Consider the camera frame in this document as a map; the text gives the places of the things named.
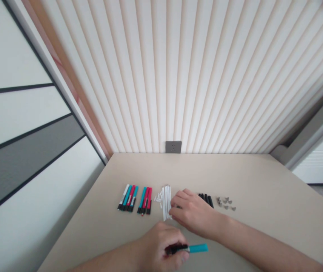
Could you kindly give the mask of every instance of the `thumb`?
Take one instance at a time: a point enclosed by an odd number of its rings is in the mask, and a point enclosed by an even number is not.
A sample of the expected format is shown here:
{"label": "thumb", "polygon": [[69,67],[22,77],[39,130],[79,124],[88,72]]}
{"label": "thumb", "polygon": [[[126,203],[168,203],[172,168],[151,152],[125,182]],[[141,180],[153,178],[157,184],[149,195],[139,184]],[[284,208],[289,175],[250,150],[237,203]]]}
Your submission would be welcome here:
{"label": "thumb", "polygon": [[174,255],[168,257],[163,262],[163,271],[175,271],[178,270],[182,264],[188,260],[189,253],[186,251],[179,251],[175,253]]}

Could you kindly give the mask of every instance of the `red marker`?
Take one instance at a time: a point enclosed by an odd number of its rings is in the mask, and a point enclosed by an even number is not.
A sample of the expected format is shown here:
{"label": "red marker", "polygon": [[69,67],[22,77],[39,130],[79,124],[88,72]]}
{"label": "red marker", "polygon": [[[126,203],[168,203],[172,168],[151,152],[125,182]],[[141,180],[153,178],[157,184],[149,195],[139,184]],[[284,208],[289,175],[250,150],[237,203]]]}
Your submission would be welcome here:
{"label": "red marker", "polygon": [[146,193],[145,193],[145,198],[144,198],[144,204],[143,204],[143,208],[142,208],[142,216],[144,215],[145,210],[146,210],[146,205],[147,205],[147,202],[148,202],[149,189],[150,189],[149,187],[146,188]]}
{"label": "red marker", "polygon": [[129,206],[130,206],[130,203],[131,203],[131,198],[132,198],[132,195],[134,194],[134,190],[135,190],[135,185],[132,186],[131,188],[131,191],[130,191],[130,195],[128,195],[128,201],[124,207],[124,211],[128,210]]}
{"label": "red marker", "polygon": [[146,214],[150,214],[150,208],[151,208],[151,192],[153,188],[150,187],[149,189],[149,202],[148,202],[148,208],[146,209]]}

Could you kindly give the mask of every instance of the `gray outlet cover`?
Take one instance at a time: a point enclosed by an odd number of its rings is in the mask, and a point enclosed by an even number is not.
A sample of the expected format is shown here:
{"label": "gray outlet cover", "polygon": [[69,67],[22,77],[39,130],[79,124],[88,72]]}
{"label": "gray outlet cover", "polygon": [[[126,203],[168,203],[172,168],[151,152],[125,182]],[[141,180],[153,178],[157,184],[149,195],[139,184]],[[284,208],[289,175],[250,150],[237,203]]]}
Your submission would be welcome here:
{"label": "gray outlet cover", "polygon": [[165,142],[165,153],[177,153],[180,154],[181,141]]}

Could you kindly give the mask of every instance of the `teal marker cap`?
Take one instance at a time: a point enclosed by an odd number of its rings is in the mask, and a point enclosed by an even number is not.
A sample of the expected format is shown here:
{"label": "teal marker cap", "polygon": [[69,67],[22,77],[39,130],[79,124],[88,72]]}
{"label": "teal marker cap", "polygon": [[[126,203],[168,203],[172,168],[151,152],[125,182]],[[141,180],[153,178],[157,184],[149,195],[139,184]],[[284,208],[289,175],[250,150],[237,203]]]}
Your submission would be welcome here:
{"label": "teal marker cap", "polygon": [[189,252],[190,253],[208,252],[208,246],[207,244],[189,246]]}

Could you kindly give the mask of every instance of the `pen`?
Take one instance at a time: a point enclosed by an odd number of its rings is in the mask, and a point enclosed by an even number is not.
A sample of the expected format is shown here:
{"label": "pen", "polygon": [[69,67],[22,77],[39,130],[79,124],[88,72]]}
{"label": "pen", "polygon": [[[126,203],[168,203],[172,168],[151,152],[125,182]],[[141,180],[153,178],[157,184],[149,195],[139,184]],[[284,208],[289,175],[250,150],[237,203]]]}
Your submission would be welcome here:
{"label": "pen", "polygon": [[129,206],[130,206],[131,198],[132,198],[132,195],[134,193],[134,190],[135,190],[135,185],[133,185],[132,188],[131,188],[130,195],[129,195],[129,200],[127,201],[126,206],[124,207],[124,211],[127,211]]}
{"label": "pen", "polygon": [[125,208],[126,202],[128,201],[128,197],[129,197],[129,194],[130,194],[131,187],[132,187],[132,186],[131,186],[131,185],[129,185],[128,191],[127,191],[127,193],[126,193],[126,195],[125,195],[125,198],[124,198],[124,203],[123,203],[123,205],[121,206],[120,210],[124,210],[124,208]]}
{"label": "pen", "polygon": [[135,187],[134,195],[132,196],[132,200],[131,200],[130,206],[128,208],[129,212],[132,212],[134,210],[134,203],[136,201],[136,194],[138,193],[138,189],[139,189],[139,186]]}
{"label": "pen", "polygon": [[153,188],[149,188],[149,202],[148,202],[148,207],[146,209],[146,214],[150,214],[150,208],[151,208],[151,192],[152,192]]}
{"label": "pen", "polygon": [[147,205],[147,202],[148,202],[148,195],[149,195],[149,187],[146,188],[146,193],[145,193],[145,196],[144,196],[144,204],[143,204],[143,208],[142,208],[142,216],[145,213],[145,208],[146,208],[146,205]]}
{"label": "pen", "polygon": [[128,191],[129,186],[130,186],[129,184],[126,185],[123,196],[121,197],[119,206],[117,207],[117,210],[120,210],[121,207],[123,206],[124,198],[125,198],[126,192]]}
{"label": "pen", "polygon": [[138,208],[138,212],[137,213],[141,213],[141,211],[142,211],[142,206],[143,206],[143,200],[144,200],[145,192],[146,192],[146,187],[144,187],[143,194],[142,194],[142,198],[140,200],[140,204],[139,204],[139,208]]}

